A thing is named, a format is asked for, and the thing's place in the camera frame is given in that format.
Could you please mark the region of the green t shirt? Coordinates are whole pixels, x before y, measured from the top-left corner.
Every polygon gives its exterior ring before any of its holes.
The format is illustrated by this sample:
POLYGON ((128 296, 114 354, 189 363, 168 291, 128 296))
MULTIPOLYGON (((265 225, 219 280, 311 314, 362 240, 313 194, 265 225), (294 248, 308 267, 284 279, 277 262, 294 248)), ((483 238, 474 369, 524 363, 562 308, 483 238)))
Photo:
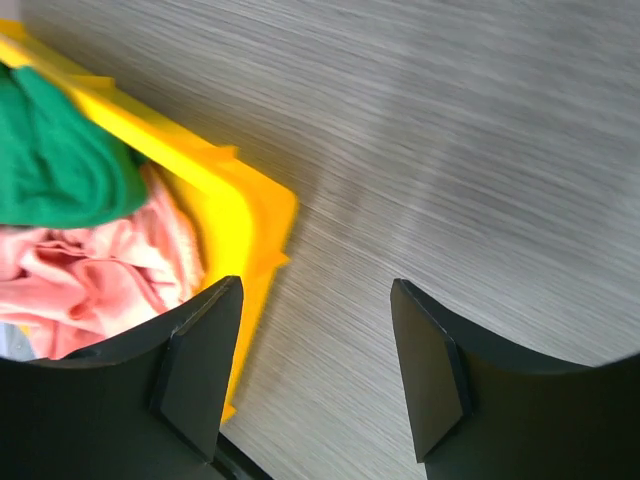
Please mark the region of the green t shirt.
POLYGON ((87 228, 148 199, 143 158, 23 66, 1 68, 1 222, 87 228))

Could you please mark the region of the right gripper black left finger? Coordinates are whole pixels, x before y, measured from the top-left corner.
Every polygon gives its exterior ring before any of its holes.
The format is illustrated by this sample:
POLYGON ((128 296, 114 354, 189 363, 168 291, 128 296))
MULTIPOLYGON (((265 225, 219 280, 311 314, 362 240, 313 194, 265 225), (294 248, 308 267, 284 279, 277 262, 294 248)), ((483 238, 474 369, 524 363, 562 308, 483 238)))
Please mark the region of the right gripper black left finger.
POLYGON ((5 479, 211 479, 243 286, 60 360, 1 363, 5 479))

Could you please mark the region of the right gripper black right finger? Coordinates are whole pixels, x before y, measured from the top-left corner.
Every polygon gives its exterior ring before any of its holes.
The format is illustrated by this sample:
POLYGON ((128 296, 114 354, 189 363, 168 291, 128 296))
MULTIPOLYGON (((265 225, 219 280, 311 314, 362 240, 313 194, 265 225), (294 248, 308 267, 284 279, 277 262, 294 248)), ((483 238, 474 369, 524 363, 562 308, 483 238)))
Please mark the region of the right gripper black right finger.
POLYGON ((519 345, 405 279, 390 294, 416 459, 430 479, 635 479, 639 358, 519 345))

